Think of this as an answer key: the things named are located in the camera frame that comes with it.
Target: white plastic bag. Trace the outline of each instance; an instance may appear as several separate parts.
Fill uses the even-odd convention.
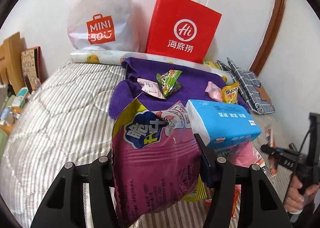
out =
[[[75,49],[137,52],[132,0],[67,0],[68,36]]]

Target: brown wooden trim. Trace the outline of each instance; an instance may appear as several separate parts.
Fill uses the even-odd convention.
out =
[[[275,0],[268,28],[258,53],[250,67],[250,71],[254,72],[257,76],[260,74],[268,59],[273,44],[275,43],[284,13],[285,2],[286,0]]]

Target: blue tissue pack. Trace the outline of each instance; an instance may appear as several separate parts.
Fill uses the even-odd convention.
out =
[[[186,110],[193,133],[199,133],[204,144],[217,152],[261,133],[252,116],[240,105],[214,101],[188,100]]]

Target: human hand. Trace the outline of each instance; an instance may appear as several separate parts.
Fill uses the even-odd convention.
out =
[[[284,208],[290,212],[295,213],[298,210],[303,208],[304,199],[301,194],[299,194],[298,189],[302,188],[302,183],[299,181],[297,176],[295,175],[292,179],[291,186],[288,191],[287,199],[284,202]],[[319,190],[319,185],[312,185],[308,187],[305,191],[305,194],[308,197],[305,205],[314,200],[316,192]]]

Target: finger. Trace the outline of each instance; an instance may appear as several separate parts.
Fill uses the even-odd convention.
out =
[[[289,212],[289,213],[295,213],[297,212],[298,210],[292,206],[289,206],[289,205],[284,205],[284,208]]]
[[[312,195],[319,190],[319,185],[312,185],[306,189],[306,195]]]
[[[298,177],[296,175],[293,176],[293,179],[291,182],[291,187],[296,188],[296,189],[302,188],[302,183],[300,182],[300,180],[298,179]]]
[[[303,203],[304,201],[303,196],[299,194],[299,191],[296,188],[290,187],[288,195],[297,203]]]
[[[302,203],[295,202],[292,198],[288,197],[285,203],[295,209],[301,210],[303,208]]]

